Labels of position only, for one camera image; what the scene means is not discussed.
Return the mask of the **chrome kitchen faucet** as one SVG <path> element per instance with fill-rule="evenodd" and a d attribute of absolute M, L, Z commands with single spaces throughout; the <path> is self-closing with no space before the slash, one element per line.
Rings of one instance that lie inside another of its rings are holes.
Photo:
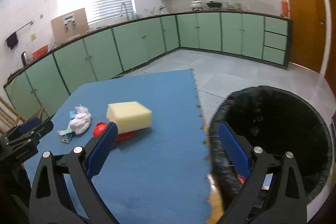
<path fill-rule="evenodd" d="M 131 15 L 133 14 L 133 7 L 129 7 L 125 2 L 121 3 L 120 6 L 120 16 L 126 17 L 126 20 L 131 20 Z"/>

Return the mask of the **black wok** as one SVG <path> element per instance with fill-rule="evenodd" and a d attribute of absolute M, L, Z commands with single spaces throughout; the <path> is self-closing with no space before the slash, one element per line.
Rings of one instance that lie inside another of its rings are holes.
<path fill-rule="evenodd" d="M 207 6 L 209 9 L 214 9 L 214 10 L 220 10 L 223 6 L 222 2 L 217 2 L 217 1 L 209 1 L 207 2 Z"/>

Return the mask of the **red plastic bag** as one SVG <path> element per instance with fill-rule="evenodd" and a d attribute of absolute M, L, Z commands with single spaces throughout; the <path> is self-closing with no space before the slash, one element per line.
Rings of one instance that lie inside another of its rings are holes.
<path fill-rule="evenodd" d="M 99 136 L 107 127 L 104 122 L 98 122 L 92 130 L 93 136 Z M 118 135 L 116 142 L 126 141 L 136 136 L 136 131 L 121 133 Z"/>

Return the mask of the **red plastic basin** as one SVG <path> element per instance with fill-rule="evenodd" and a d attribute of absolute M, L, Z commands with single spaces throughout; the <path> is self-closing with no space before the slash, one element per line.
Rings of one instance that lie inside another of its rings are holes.
<path fill-rule="evenodd" d="M 39 48 L 38 50 L 34 51 L 32 53 L 32 57 L 34 60 L 37 60 L 39 58 L 41 58 L 42 56 L 44 56 L 45 54 L 47 54 L 49 51 L 49 46 L 48 45 L 45 45 L 41 48 Z"/>

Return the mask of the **light blue snack wrapper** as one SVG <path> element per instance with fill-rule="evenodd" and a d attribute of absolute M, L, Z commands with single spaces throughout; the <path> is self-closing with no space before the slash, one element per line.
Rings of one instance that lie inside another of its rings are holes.
<path fill-rule="evenodd" d="M 73 120 L 76 114 L 77 114 L 77 111 L 75 110 L 70 111 L 70 120 Z M 59 135 L 62 136 L 60 141 L 63 143 L 69 144 L 71 142 L 73 134 L 74 132 L 70 129 L 70 125 L 68 125 L 68 128 L 66 130 L 59 133 Z"/>

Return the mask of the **yellow foam sponge block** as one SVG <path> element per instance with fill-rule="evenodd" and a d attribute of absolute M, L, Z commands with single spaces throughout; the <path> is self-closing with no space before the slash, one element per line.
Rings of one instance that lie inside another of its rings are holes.
<path fill-rule="evenodd" d="M 117 125 L 118 133 L 124 134 L 151 127 L 152 111 L 137 101 L 111 103 L 106 118 Z"/>

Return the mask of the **green lower kitchen cabinets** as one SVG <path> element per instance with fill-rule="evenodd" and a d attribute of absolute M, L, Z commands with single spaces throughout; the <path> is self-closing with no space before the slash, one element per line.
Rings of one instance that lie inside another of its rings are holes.
<path fill-rule="evenodd" d="M 14 73 L 4 90 L 17 112 L 54 115 L 80 86 L 143 67 L 173 51 L 213 52 L 286 69 L 293 22 L 241 11 L 151 16 L 92 31 L 55 47 Z"/>

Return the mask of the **wall towel rail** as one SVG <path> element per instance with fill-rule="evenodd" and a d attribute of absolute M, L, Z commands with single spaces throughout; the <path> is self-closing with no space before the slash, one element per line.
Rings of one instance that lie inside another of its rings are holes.
<path fill-rule="evenodd" d="M 29 21 L 28 23 L 26 23 L 25 25 L 21 26 L 19 29 L 17 29 L 16 31 L 14 31 L 15 33 L 17 33 L 18 31 L 24 29 L 26 26 L 31 26 L 34 24 L 34 20 Z"/>

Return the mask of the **cardboard box with scale picture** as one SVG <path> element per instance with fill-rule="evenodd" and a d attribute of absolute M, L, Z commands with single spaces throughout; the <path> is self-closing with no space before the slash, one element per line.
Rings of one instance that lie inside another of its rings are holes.
<path fill-rule="evenodd" d="M 89 31 L 85 9 L 72 11 L 51 20 L 55 44 L 60 46 Z"/>

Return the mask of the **black lined trash bin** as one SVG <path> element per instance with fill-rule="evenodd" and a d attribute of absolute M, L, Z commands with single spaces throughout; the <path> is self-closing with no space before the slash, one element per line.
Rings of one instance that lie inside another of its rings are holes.
<path fill-rule="evenodd" d="M 226 209 L 242 187 L 219 140 L 219 125 L 227 122 L 252 146 L 267 153 L 294 154 L 307 202 L 327 182 L 333 145 L 322 116 L 301 97 L 271 86 L 253 86 L 231 93 L 218 107 L 209 126 L 212 173 Z"/>

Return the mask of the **white tissue wad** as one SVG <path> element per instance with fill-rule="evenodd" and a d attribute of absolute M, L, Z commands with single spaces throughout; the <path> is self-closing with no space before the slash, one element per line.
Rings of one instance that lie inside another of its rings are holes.
<path fill-rule="evenodd" d="M 75 110 L 70 111 L 70 121 L 66 130 L 58 131 L 60 136 L 74 133 L 75 135 L 81 135 L 86 132 L 91 125 L 92 115 L 88 111 L 87 107 L 76 106 Z"/>

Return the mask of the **steel electric kettle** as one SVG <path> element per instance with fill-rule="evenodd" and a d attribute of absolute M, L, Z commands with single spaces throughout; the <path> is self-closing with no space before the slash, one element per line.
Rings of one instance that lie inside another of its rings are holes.
<path fill-rule="evenodd" d="M 29 60 L 29 56 L 28 56 L 27 52 L 22 52 L 21 53 L 21 60 L 22 60 L 22 64 L 23 64 L 24 67 L 29 64 L 30 60 Z"/>

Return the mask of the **dark cloth on rail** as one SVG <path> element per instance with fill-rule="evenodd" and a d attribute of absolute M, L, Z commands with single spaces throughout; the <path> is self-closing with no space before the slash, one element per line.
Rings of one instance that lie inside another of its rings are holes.
<path fill-rule="evenodd" d="M 18 37 L 17 33 L 13 32 L 7 39 L 6 39 L 6 45 L 12 50 L 15 48 L 18 44 Z"/>

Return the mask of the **wooden chair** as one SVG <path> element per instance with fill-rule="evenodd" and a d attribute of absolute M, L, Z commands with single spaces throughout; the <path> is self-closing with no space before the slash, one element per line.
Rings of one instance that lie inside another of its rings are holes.
<path fill-rule="evenodd" d="M 34 118 L 42 120 L 44 110 L 45 108 L 42 106 L 33 116 L 25 118 L 19 114 L 17 110 L 9 104 L 9 102 L 1 97 L 1 135 L 9 131 L 9 129 L 18 125 L 23 125 Z"/>

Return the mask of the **brown wooden door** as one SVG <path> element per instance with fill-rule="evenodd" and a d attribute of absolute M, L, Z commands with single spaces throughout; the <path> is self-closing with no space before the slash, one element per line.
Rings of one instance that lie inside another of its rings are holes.
<path fill-rule="evenodd" d="M 325 0 L 289 0 L 292 20 L 290 62 L 319 73 L 326 45 Z"/>

